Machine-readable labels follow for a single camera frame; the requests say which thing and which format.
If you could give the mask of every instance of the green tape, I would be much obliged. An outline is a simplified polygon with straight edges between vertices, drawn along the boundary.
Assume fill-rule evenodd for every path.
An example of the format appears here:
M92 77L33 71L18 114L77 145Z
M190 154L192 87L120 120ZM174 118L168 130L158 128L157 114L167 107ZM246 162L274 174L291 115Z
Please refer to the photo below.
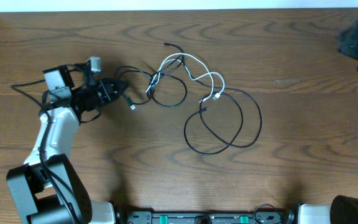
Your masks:
M160 224L168 224L168 215L161 215L160 216Z
M240 223L248 224L249 223L248 216L240 217Z

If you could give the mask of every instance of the wood grain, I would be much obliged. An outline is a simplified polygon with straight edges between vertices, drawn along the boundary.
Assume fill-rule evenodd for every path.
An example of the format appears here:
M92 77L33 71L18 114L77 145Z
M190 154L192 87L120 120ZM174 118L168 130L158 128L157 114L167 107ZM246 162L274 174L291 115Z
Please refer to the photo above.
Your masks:
M102 58L105 76L120 65L156 69L175 52L163 42L181 45L221 72L227 86L249 92L264 118L260 139L213 157L191 151L183 125L208 89L180 71L189 91L181 106L149 103L131 111L120 99L81 125L71 162L92 199L201 211L358 197L358 62L339 54L336 40L356 18L358 9L0 14L0 223L20 222L5 176L28 156L39 131L39 109L9 85L91 55ZM128 79L129 94L140 101L147 84L136 74ZM37 97L44 89L26 88ZM174 103L183 87L163 80L156 94ZM236 143L245 144L257 130L257 111L249 99L233 96L245 119ZM206 122L230 139L239 125L233 103L206 106ZM222 146L196 118L188 135L201 150Z

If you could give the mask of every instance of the robotic arm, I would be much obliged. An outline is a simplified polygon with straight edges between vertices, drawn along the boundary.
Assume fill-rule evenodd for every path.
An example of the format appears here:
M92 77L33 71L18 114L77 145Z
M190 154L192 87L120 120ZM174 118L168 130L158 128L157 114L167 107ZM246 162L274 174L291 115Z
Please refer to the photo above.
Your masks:
M84 84L74 90L72 71L84 75ZM43 105L38 138L24 165L11 169L6 177L22 223L115 223L112 204L91 201L68 160L75 133L85 123L81 121L82 112L99 110L112 103L128 86L110 78L95 79L100 72L97 57L89 58L84 64L44 71L50 103ZM57 194L45 198L35 196L47 187L54 187Z

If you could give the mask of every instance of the tabletop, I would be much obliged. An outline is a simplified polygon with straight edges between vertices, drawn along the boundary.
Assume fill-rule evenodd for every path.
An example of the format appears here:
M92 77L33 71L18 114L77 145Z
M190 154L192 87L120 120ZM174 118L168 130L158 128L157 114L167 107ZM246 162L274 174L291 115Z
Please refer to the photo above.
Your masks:
M337 51L338 32L355 19L358 9L1 13L0 223L20 223L6 174L30 154L40 128L37 105L10 85L93 55L106 77L121 65L156 70L177 52L164 42L221 73L227 87L252 95L262 112L261 135L247 149L217 156L189 149L185 121L210 89L179 69L173 75L188 89L180 106L151 101L132 111L121 98L80 126L70 160L91 199L155 211L246 211L262 203L288 208L358 198L358 61ZM188 66L194 76L204 73L190 59ZM144 100L145 78L129 73L125 80L132 100ZM25 90L40 98L46 85ZM259 126L257 109L244 95L226 92L244 113L234 143L247 144ZM170 104L183 94L179 82L164 78L155 97ZM205 105L205 121L230 140L241 121L236 106L226 98ZM200 151L224 146L199 118L187 128Z

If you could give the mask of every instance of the white wall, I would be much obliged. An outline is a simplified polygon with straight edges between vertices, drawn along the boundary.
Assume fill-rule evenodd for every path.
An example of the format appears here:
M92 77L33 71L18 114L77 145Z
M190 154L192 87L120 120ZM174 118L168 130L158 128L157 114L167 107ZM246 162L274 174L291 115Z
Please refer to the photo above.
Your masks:
M358 0L0 0L0 12L358 7Z

